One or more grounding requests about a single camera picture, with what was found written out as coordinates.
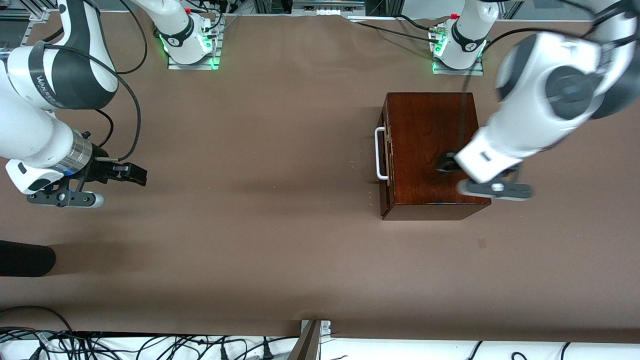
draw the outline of black cylinder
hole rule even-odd
[[[43,276],[55,263],[56,253],[48,246],[0,240],[0,276]]]

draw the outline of brown wooden box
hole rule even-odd
[[[442,175],[436,168],[446,150],[458,150],[462,97],[466,96],[465,141],[478,129],[474,97],[467,93],[389,93],[378,136],[380,213],[384,220],[462,220],[491,204],[456,187],[463,172]]]

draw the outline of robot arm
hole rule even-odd
[[[178,63],[194,63],[211,52],[211,21],[183,9],[178,0],[134,0],[158,27],[165,49]],[[59,0],[64,37],[55,45],[72,47],[111,70],[100,11],[91,0]],[[0,49],[0,156],[28,201],[54,206],[98,207],[99,194],[82,192],[87,182],[130,181],[145,185],[147,172],[118,164],[107,152],[55,116],[56,109],[101,109],[115,95],[118,81],[98,63],[45,43]],[[69,181],[79,184],[69,189]]]
[[[585,121],[617,113],[639,97],[640,2],[580,3],[598,14],[589,40],[538,33],[503,61],[497,76],[500,110],[455,155],[471,177],[459,184],[461,193],[528,199],[527,185],[505,180],[510,169]]]
[[[177,63],[196,63],[213,50],[210,19],[185,11],[178,0],[132,1],[153,20],[166,52]]]

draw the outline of white handle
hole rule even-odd
[[[389,180],[389,176],[380,173],[380,152],[378,150],[380,148],[378,145],[378,133],[384,130],[384,126],[377,127],[376,131],[373,133],[373,138],[376,139],[376,175],[378,176],[378,179],[386,181]]]

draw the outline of brown table surface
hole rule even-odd
[[[220,70],[176,71],[141,18],[152,46],[125,78],[144,116],[131,161],[148,185],[92,183],[102,208],[57,209],[28,204],[0,172],[2,239],[59,257],[57,275],[0,279],[2,307],[53,307],[93,331],[279,335],[326,318],[340,336],[637,342],[640,103],[527,160],[527,202],[496,200],[461,222],[384,222],[373,131],[385,94],[462,84],[432,75],[424,42],[341,17],[241,17]],[[135,24],[102,20],[117,68],[131,68]],[[31,41],[58,26],[53,16]],[[496,44],[472,79],[481,123],[498,108],[495,69],[522,37]],[[106,111],[106,149],[119,156],[135,125],[122,87]],[[108,129],[93,111],[58,117],[95,142]],[[60,328],[40,313],[3,320]]]

